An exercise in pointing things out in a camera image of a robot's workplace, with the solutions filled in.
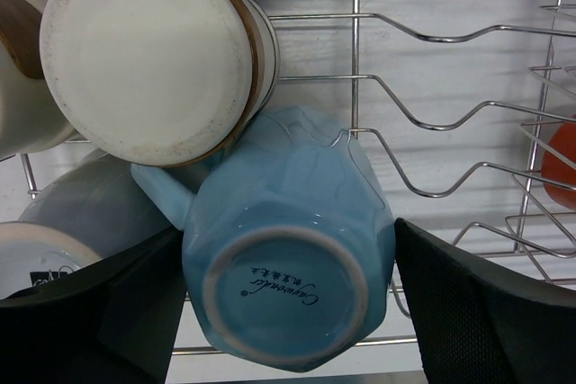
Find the white mug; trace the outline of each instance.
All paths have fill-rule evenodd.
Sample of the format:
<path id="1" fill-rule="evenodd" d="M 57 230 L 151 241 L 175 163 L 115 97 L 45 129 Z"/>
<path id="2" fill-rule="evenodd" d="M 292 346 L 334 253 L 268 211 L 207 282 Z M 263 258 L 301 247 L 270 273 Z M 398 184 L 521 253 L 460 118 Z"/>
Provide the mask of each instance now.
<path id="1" fill-rule="evenodd" d="M 0 224 L 0 299 L 135 246 L 170 226 L 132 180 L 130 164 L 101 150 Z"/>
<path id="2" fill-rule="evenodd" d="M 75 134 L 44 81 L 38 48 L 48 0 L 0 0 L 0 159 L 40 152 Z"/>
<path id="3" fill-rule="evenodd" d="M 40 57 L 78 132 L 156 166 L 229 147 L 279 70 L 274 29 L 253 0 L 49 0 Z"/>

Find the blue mug handle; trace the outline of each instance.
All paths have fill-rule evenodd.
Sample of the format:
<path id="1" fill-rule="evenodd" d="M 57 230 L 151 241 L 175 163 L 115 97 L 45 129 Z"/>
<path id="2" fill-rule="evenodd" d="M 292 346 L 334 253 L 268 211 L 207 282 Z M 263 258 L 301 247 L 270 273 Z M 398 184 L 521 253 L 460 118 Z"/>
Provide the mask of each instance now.
<path id="1" fill-rule="evenodd" d="M 162 168 L 131 164 L 130 172 L 134 181 L 170 223 L 180 231 L 184 231 L 196 194 L 186 189 Z"/>

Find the brown and beige mug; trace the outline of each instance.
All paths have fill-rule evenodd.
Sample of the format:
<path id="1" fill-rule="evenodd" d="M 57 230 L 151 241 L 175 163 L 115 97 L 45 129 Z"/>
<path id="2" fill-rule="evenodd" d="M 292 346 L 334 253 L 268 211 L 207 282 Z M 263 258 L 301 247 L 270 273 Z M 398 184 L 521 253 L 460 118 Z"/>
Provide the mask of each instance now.
<path id="1" fill-rule="evenodd" d="M 229 147 L 266 104 L 280 61 L 254 0 L 49 0 L 40 58 L 78 132 L 155 166 Z"/>
<path id="2" fill-rule="evenodd" d="M 0 159 L 55 147 L 75 131 L 42 72 L 39 35 L 48 0 L 0 0 Z"/>

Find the metal wire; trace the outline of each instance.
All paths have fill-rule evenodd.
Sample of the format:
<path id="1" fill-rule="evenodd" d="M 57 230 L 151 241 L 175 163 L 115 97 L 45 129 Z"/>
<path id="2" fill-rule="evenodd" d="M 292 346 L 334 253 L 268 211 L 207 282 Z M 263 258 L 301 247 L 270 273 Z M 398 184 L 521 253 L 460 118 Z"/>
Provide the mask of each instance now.
<path id="1" fill-rule="evenodd" d="M 437 36 L 437 35 L 430 35 L 426 33 L 422 33 L 411 29 L 410 27 L 393 20 L 391 17 L 384 15 L 382 13 L 362 13 L 360 8 L 360 0 L 352 0 L 352 13 L 319 13 L 319 14 L 283 14 L 283 15 L 275 15 L 271 16 L 270 19 L 273 22 L 287 22 L 287 21 L 313 21 L 313 20 L 347 20 L 352 22 L 352 30 L 351 30 L 351 37 L 352 37 L 352 55 L 351 55 L 351 74 L 350 75 L 326 75 L 326 76 L 286 76 L 281 78 L 282 83 L 293 83 L 293 82 L 325 82 L 325 81 L 350 81 L 351 82 L 351 132 L 354 134 L 360 133 L 369 133 L 377 137 L 380 144 L 382 145 L 383 150 L 386 152 L 392 164 L 394 165 L 395 169 L 397 170 L 401 180 L 406 184 L 408 189 L 417 195 L 427 197 L 427 198 L 444 198 L 453 192 L 455 192 L 471 175 L 473 175 L 477 170 L 481 168 L 490 168 L 493 170 L 500 171 L 502 173 L 506 173 L 507 175 L 511 175 L 512 182 L 517 186 L 517 188 L 522 191 L 523 199 L 520 203 L 520 209 L 517 215 L 509 215 L 503 219 L 503 226 L 506 227 L 508 230 L 496 228 L 485 224 L 483 222 L 472 222 L 468 224 L 465 228 L 463 228 L 458 235 L 454 238 L 453 244 L 459 245 L 460 242 L 464 239 L 466 234 L 472 230 L 473 228 L 479 228 L 486 230 L 492 233 L 495 236 L 505 237 L 513 242 L 514 249 L 512 251 L 490 251 L 478 254 L 478 256 L 487 258 L 487 259 L 498 259 L 498 258 L 510 258 L 510 257 L 518 257 L 518 256 L 525 256 L 527 257 L 535 268 L 540 272 L 543 277 L 543 281 L 548 283 L 554 283 L 557 285 L 562 286 L 569 286 L 569 285 L 576 285 L 576 279 L 571 278 L 564 278 L 564 279 L 553 279 L 551 276 L 545 271 L 543 266 L 538 262 L 537 257 L 541 255 L 552 255 L 558 258 L 573 258 L 576 256 L 576 239 L 570 233 L 568 229 L 560 222 L 559 218 L 565 217 L 574 217 L 576 216 L 576 212 L 551 212 L 549 211 L 545 205 L 539 201 L 534 194 L 531 192 L 531 188 L 534 182 L 540 183 L 548 183 L 554 186 L 562 187 L 567 190 L 576 191 L 576 185 L 567 184 L 567 183 L 560 183 L 556 182 L 553 179 L 545 179 L 543 178 L 536 168 L 536 156 L 538 149 L 543 147 L 547 151 L 552 151 L 553 153 L 555 150 L 551 149 L 547 146 L 539 137 L 541 128 L 546 124 L 558 123 L 558 122 L 576 122 L 575 119 L 553 114 L 550 112 L 545 111 L 545 103 L 547 99 L 547 91 L 549 87 L 553 87 L 567 96 L 571 97 L 572 99 L 576 100 L 576 94 L 565 89 L 564 87 L 556 84 L 554 81 L 551 80 L 551 74 L 555 70 L 561 70 L 561 67 L 554 66 L 554 44 L 553 44 L 553 37 L 576 37 L 576 31 L 564 31 L 564 30 L 556 30 L 554 28 L 555 24 L 555 17 L 564 18 L 569 20 L 576 20 L 576 16 L 569 14 L 568 12 L 572 9 L 576 9 L 576 5 L 574 4 L 562 4 L 563 0 L 557 0 L 556 4 L 554 5 L 547 5 L 541 6 L 541 8 L 549 13 L 554 14 L 553 18 L 553 25 L 549 29 L 542 29 L 542 28 L 534 28 L 534 27 L 524 27 L 524 26 L 516 26 L 516 25 L 509 25 L 509 24 L 495 24 L 492 26 L 488 26 L 478 31 L 474 31 L 472 33 L 468 33 L 465 35 L 457 35 L 457 36 Z M 454 44 L 454 43 L 464 43 L 470 40 L 474 40 L 481 36 L 487 35 L 489 33 L 495 31 L 512 31 L 512 32 L 522 32 L 522 33 L 534 33 L 534 34 L 541 34 L 547 35 L 550 37 L 549 41 L 549 50 L 546 56 L 546 62 L 544 66 L 541 67 L 531 67 L 529 68 L 529 73 L 535 76 L 538 80 L 542 82 L 541 91 L 539 94 L 539 102 L 537 109 L 533 109 L 530 107 L 524 107 L 520 105 L 514 105 L 499 101 L 484 101 L 476 106 L 472 107 L 462 118 L 454 121 L 452 123 L 447 124 L 433 124 L 422 121 L 416 118 L 409 108 L 402 102 L 402 99 L 393 92 L 393 90 L 386 84 L 383 78 L 378 75 L 374 74 L 361 74 L 360 73 L 360 31 L 361 31 L 361 21 L 365 19 L 372 19 L 377 20 L 379 22 L 383 22 L 384 24 L 390 25 L 391 27 L 401 31 L 412 38 L 417 40 L 422 40 L 425 42 L 433 42 L 433 43 L 447 43 L 447 44 Z M 455 181 L 455 183 L 445 191 L 439 192 L 431 192 L 431 191 L 424 191 L 414 186 L 414 184 L 410 181 L 408 176 L 406 175 L 405 171 L 402 169 L 400 162 L 398 161 L 397 157 L 392 152 L 390 146 L 384 139 L 383 134 L 377 130 L 368 127 L 363 127 L 359 124 L 359 111 L 361 107 L 359 106 L 359 86 L 363 80 L 368 80 L 377 83 L 384 92 L 391 98 L 391 100 L 396 104 L 396 106 L 400 109 L 400 111 L 404 114 L 404 116 L 415 126 L 427 129 L 431 131 L 449 131 L 460 128 L 463 126 L 468 120 L 470 120 L 476 113 L 480 110 L 483 110 L 487 107 L 495 107 L 498 109 L 503 110 L 511 110 L 515 112 L 524 112 L 535 116 L 534 121 L 526 121 L 519 125 L 521 131 L 532 140 L 531 148 L 528 153 L 526 169 L 520 170 L 513 167 L 508 167 L 504 165 L 499 165 L 496 163 L 491 162 L 479 162 L 473 166 L 471 166 L 459 179 Z M 75 139 L 70 142 L 87 142 L 84 139 Z M 561 160 L 565 163 L 568 163 L 572 167 L 574 167 L 573 162 L 569 159 L 561 156 Z M 22 168 L 24 171 L 24 175 L 26 178 L 26 182 L 28 184 L 29 194 L 34 198 L 39 192 L 39 188 L 37 187 L 34 173 L 32 170 L 32 163 L 30 158 L 27 155 L 21 155 L 22 160 Z M 526 183 L 522 183 L 518 180 L 518 177 L 526 179 Z M 540 213 L 537 214 L 527 214 L 528 205 L 532 203 L 535 207 L 540 210 Z M 527 220 L 529 219 L 546 219 L 550 221 L 550 223 L 557 227 L 559 231 L 564 234 L 570 242 L 575 246 L 573 249 L 552 249 L 549 247 L 541 246 L 536 242 L 532 242 L 523 238 L 523 231 L 524 226 Z M 512 223 L 516 222 L 516 228 L 512 227 Z M 403 288 L 401 286 L 396 285 L 395 281 L 391 282 L 390 292 L 392 293 L 400 312 L 404 314 L 406 317 L 410 317 L 410 312 L 404 307 L 401 302 L 400 293 L 403 292 Z M 390 337 L 375 337 L 375 338 L 367 338 L 364 341 L 360 342 L 356 346 L 382 346 L 382 345 L 389 345 L 389 344 L 413 344 L 417 342 L 416 337 L 414 335 L 408 336 L 390 336 Z M 215 354 L 221 353 L 218 350 L 210 346 L 201 346 L 201 347 L 184 347 L 184 348 L 176 348 L 174 350 L 174 355 L 181 356 L 181 355 L 207 355 L 207 354 Z"/>

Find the faceted blue mug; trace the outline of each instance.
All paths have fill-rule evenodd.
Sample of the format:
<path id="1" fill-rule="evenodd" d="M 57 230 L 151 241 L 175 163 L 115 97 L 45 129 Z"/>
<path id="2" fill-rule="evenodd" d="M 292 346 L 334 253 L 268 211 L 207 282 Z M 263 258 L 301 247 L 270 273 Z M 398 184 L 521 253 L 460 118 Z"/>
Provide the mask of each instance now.
<path id="1" fill-rule="evenodd" d="M 215 348 L 309 371 L 382 323 L 392 213 L 360 144 L 327 115 L 261 113 L 197 194 L 160 168 L 131 171 L 184 231 L 184 276 Z"/>

